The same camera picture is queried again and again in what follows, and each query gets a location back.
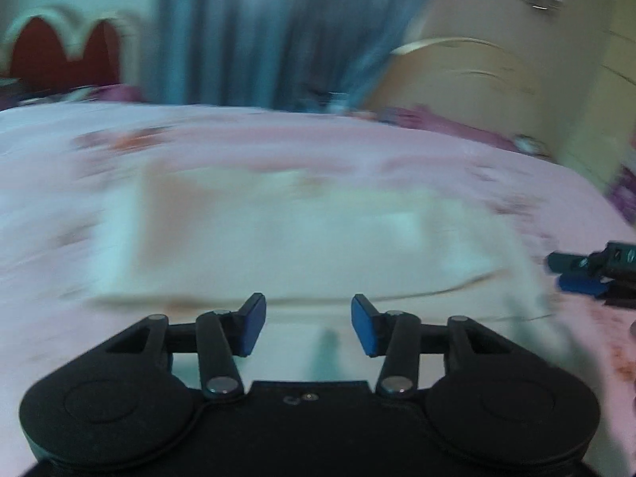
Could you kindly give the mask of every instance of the white cloth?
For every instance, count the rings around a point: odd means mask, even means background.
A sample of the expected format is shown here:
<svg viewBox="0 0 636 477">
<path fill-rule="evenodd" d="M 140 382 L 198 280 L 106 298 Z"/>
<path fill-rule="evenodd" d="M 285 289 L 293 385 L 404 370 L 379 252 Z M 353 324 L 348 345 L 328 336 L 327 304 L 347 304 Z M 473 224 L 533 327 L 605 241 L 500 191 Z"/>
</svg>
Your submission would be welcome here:
<svg viewBox="0 0 636 477">
<path fill-rule="evenodd" d="M 482 208 L 425 189 L 343 189 L 300 172 L 167 173 L 151 163 L 108 197 L 93 295 L 217 304 L 252 292 L 269 302 L 392 299 L 458 289 L 504 269 L 518 269 L 513 292 L 527 289 L 533 310 L 511 312 L 498 299 L 468 312 L 540 315 L 516 234 Z"/>
</svg>

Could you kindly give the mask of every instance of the red headboard panel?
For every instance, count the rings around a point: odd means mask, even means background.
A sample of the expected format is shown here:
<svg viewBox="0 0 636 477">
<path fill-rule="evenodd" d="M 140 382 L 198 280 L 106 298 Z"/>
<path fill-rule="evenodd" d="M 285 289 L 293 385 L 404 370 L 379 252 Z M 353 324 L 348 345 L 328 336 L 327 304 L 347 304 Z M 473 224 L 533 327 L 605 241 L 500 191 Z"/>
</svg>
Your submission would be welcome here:
<svg viewBox="0 0 636 477">
<path fill-rule="evenodd" d="M 9 76 L 33 91 L 61 93 L 82 85 L 120 82 L 120 36 L 108 21 L 98 21 L 81 59 L 69 60 L 49 23 L 33 17 L 22 28 L 10 59 Z"/>
</svg>

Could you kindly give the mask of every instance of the headboard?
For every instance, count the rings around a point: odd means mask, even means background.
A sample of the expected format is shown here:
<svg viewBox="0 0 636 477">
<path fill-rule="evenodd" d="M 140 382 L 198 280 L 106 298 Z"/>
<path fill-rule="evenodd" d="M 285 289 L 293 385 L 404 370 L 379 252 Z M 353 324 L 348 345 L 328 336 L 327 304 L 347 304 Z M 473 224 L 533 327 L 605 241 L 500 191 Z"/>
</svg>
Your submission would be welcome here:
<svg viewBox="0 0 636 477">
<path fill-rule="evenodd" d="M 139 84 L 139 27 L 113 11 L 90 19 L 58 7 L 18 16 L 0 43 L 0 75 L 31 91 Z"/>
<path fill-rule="evenodd" d="M 514 54 L 487 41 L 449 37 L 396 49 L 364 107 L 415 105 L 505 136 L 529 135 L 554 148 L 538 77 Z"/>
</svg>

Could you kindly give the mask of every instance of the bed sheet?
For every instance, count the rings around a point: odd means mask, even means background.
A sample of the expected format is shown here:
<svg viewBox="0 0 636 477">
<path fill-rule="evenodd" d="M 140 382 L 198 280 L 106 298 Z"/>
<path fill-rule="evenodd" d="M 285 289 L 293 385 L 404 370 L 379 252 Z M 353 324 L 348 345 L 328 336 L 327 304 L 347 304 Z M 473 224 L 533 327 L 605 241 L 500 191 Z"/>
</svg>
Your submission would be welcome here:
<svg viewBox="0 0 636 477">
<path fill-rule="evenodd" d="M 152 140 L 131 142 L 130 134 L 140 130 Z M 61 103 L 3 111 L 0 475 L 19 475 L 33 463 L 17 419 L 26 389 L 149 313 L 87 302 L 85 265 L 104 189 L 125 176 L 126 167 L 150 157 L 161 157 L 176 170 L 210 165 L 305 169 L 354 186 L 423 184 L 509 215 L 537 264 L 554 249 L 590 252 L 610 240 L 636 242 L 634 230 L 574 172 L 438 133 L 351 117 L 202 106 Z M 551 286 L 547 281 L 546 288 Z M 581 296 L 551 293 L 550 298 L 554 314 L 530 321 L 558 323 L 563 336 L 581 347 L 590 371 L 586 380 L 595 382 L 602 401 L 604 446 L 615 451 L 615 466 L 605 475 L 624 477 L 636 470 L 636 343 L 629 335 L 636 313 L 602 308 Z M 200 312 L 170 303 L 153 311 L 169 314 L 172 321 Z M 346 306 L 307 306 L 301 314 L 290 306 L 270 311 L 274 320 L 254 354 L 267 348 L 269 358 L 242 361 L 246 380 L 371 380 L 381 361 L 367 361 L 359 353 L 347 314 Z M 512 334 L 522 321 L 479 319 L 504 334 Z M 345 330 L 348 335 L 341 335 Z M 282 338 L 286 344 L 277 341 Z M 313 342 L 316 356 L 309 361 L 290 352 L 286 347 L 294 342 Z M 283 365 L 272 362 L 276 352 Z M 178 357 L 177 374 L 191 378 L 193 364 L 192 358 Z M 422 366 L 421 383 L 440 366 L 438 360 Z"/>
</svg>

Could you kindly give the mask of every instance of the blue curtain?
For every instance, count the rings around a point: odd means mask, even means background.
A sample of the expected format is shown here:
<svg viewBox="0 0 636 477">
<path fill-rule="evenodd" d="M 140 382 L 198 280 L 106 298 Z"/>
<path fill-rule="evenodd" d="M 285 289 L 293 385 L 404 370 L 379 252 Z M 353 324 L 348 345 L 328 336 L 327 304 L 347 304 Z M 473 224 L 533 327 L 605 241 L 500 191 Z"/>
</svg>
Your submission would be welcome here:
<svg viewBox="0 0 636 477">
<path fill-rule="evenodd" d="M 161 103 L 356 106 L 427 0 L 160 0 Z"/>
</svg>

